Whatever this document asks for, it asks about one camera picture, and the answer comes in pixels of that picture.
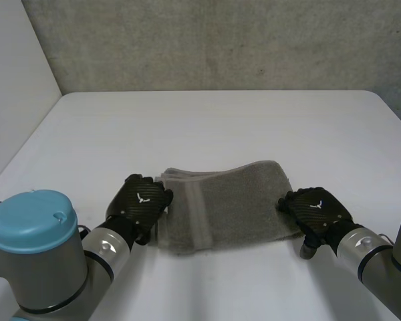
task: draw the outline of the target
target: blue cap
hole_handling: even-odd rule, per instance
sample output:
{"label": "blue cap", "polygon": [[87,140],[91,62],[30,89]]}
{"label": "blue cap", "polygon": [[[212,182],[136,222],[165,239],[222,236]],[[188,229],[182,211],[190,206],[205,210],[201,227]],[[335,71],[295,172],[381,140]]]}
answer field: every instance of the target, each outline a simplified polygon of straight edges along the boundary
{"label": "blue cap", "polygon": [[0,203],[0,249],[34,254],[53,249],[77,230],[72,202],[56,191],[21,193]]}

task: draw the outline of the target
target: table surface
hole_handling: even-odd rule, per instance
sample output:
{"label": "table surface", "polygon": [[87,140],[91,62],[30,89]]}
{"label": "table surface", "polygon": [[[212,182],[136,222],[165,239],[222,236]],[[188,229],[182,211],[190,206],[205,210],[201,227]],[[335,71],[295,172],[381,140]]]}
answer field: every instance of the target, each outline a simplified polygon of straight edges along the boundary
{"label": "table surface", "polygon": [[[130,173],[223,171],[275,160],[395,239],[401,121],[364,91],[113,92],[64,96],[0,176],[0,200],[55,189],[95,227]],[[91,320],[397,320],[328,247],[301,240],[173,257],[135,246]],[[17,304],[0,279],[0,320]]]}

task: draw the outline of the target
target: gray wall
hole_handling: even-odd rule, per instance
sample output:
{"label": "gray wall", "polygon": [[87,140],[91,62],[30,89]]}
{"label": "gray wall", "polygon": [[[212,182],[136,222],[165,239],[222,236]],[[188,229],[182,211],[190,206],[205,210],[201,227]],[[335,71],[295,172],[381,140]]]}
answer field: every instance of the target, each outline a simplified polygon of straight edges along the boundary
{"label": "gray wall", "polygon": [[23,0],[63,92],[363,89],[401,118],[401,0]]}

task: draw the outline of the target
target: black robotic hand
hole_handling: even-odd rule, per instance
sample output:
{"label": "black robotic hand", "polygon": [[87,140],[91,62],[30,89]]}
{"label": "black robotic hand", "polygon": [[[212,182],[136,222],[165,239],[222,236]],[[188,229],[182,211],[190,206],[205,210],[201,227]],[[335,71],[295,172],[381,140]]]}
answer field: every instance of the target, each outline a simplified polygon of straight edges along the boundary
{"label": "black robotic hand", "polygon": [[130,175],[107,208],[106,216],[123,216],[136,226],[137,243],[150,241],[150,230],[174,197],[170,189],[152,177]]}
{"label": "black robotic hand", "polygon": [[300,257],[312,258],[319,246],[328,244],[337,251],[342,237],[362,227],[352,221],[348,210],[322,187],[288,192],[278,201],[278,210],[290,214],[306,235]]}

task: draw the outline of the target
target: towel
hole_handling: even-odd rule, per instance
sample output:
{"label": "towel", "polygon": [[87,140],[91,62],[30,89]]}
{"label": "towel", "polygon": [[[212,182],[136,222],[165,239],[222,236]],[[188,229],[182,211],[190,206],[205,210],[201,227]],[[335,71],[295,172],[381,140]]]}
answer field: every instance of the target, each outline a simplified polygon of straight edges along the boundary
{"label": "towel", "polygon": [[300,236],[295,222],[275,208],[291,190],[275,161],[224,172],[170,168],[156,180],[174,191],[174,200],[156,229],[161,249],[190,254]]}

